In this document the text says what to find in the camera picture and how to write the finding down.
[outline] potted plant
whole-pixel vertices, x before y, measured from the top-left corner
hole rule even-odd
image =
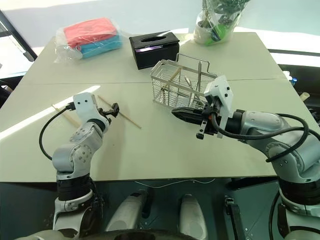
[[[227,41],[249,1],[202,0],[202,11],[196,20],[194,40],[204,45]]]

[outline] white pot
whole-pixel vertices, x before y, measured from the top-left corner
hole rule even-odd
[[[204,45],[211,39],[211,28],[200,27],[199,22],[197,22],[193,33],[193,39],[196,43]]]

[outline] wooden chopstick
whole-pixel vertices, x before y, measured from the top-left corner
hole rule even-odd
[[[57,111],[60,112],[60,110],[58,108],[56,108],[53,104],[51,104],[51,106]],[[62,115],[76,128],[80,127],[80,123],[76,120],[74,120],[71,116],[69,116],[66,112],[62,113]]]

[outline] black cable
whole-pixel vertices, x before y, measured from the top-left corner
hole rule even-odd
[[[303,129],[303,134],[302,134],[302,136],[300,137],[299,141],[296,144],[292,145],[287,150],[284,150],[283,152],[280,152],[279,154],[274,155],[272,157],[269,157],[267,160],[265,160],[267,163],[271,163],[272,161],[275,161],[275,160],[277,160],[279,158],[282,158],[283,156],[285,156],[285,155],[287,155],[289,153],[292,153],[294,150],[296,150],[298,147],[300,147],[302,144],[304,144],[304,142],[307,139],[308,134],[309,134],[309,126],[306,123],[306,121],[303,120],[302,118],[300,118],[298,116],[290,115],[290,114],[284,114],[284,113],[278,113],[278,115],[280,117],[294,119],[294,120],[297,120],[300,123],[302,123],[303,128],[304,128]]]
[[[309,129],[309,133],[315,136],[319,141],[320,141],[320,134],[317,133],[316,131]]]
[[[287,150],[275,155],[275,156],[272,156],[270,158],[268,158],[266,160],[267,163],[270,163],[272,161],[275,161],[291,152],[293,152],[294,150],[296,150],[298,147],[300,147],[304,142],[305,140],[307,139],[308,137],[308,134],[309,134],[309,126],[308,124],[306,123],[305,120],[303,120],[302,118],[298,117],[298,116],[294,116],[294,115],[290,115],[290,114],[284,114],[284,113],[279,113],[278,114],[280,117],[284,117],[284,118],[291,118],[291,119],[294,119],[294,120],[297,120],[299,121],[303,127],[289,127],[289,128],[286,128],[286,129],[282,129],[282,130],[278,130],[278,131],[274,131],[274,132],[271,132],[271,133],[267,133],[267,134],[261,134],[261,135],[242,135],[242,134],[234,134],[234,133],[231,133],[231,132],[228,132],[228,131],[225,131],[223,129],[221,129],[217,123],[217,119],[216,119],[216,115],[213,115],[212,116],[212,125],[213,127],[221,134],[229,137],[229,138],[233,138],[233,139],[239,139],[239,140],[261,140],[261,139],[266,139],[266,138],[271,138],[271,137],[274,137],[274,136],[277,136],[277,135],[280,135],[280,134],[284,134],[284,133],[287,133],[287,132],[291,132],[291,131],[301,131],[303,130],[303,134],[301,136],[301,138],[299,139],[299,141],[294,144],[293,146],[289,147]],[[319,139],[319,134],[317,134],[315,131],[312,131],[312,134],[314,134],[318,139]]]
[[[280,197],[280,192],[278,191],[276,193],[276,195],[274,196],[271,208],[270,208],[270,213],[269,213],[269,222],[268,222],[268,228],[269,228],[269,238],[270,240],[274,240],[274,234],[272,232],[272,222],[274,219],[274,214],[275,214],[275,208],[276,208],[276,204],[278,201],[278,198]]]
[[[56,115],[54,115],[53,117],[51,117],[49,119],[49,121],[46,122],[46,124],[43,126],[41,132],[40,132],[40,135],[39,135],[39,146],[40,146],[40,149],[41,149],[41,152],[50,160],[52,160],[52,157],[45,151],[44,149],[44,146],[42,144],[42,137],[44,135],[44,132],[46,130],[46,128],[48,127],[48,125],[56,118],[58,117],[59,115],[61,115],[63,112],[65,112],[66,110],[68,110],[69,108],[66,106],[64,109],[62,109],[60,112],[58,112]]]
[[[232,139],[238,139],[238,140],[262,140],[262,139],[272,138],[272,137],[280,135],[280,134],[285,134],[287,132],[301,131],[302,130],[301,127],[294,126],[294,127],[288,127],[288,128],[285,128],[285,129],[281,129],[281,130],[278,130],[278,131],[273,131],[271,133],[260,134],[260,135],[235,134],[235,133],[231,133],[231,132],[228,132],[228,131],[223,130],[222,128],[220,128],[218,123],[217,123],[216,117],[217,116],[215,114],[212,116],[212,125],[213,125],[213,127],[219,133],[223,134],[224,136],[232,138]]]
[[[101,219],[103,219],[104,217],[104,198],[99,194],[98,190],[97,190],[97,186],[96,183],[94,182],[94,180],[90,177],[90,183],[91,183],[91,188],[94,194],[94,200],[92,203],[92,207],[93,208],[100,208],[100,217]]]

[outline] plastic bag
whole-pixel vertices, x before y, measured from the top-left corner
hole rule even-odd
[[[83,21],[57,30],[54,62],[85,59],[121,46],[119,29],[108,18]]]
[[[249,1],[202,0],[202,12],[196,20],[194,40],[204,45],[229,40]]]

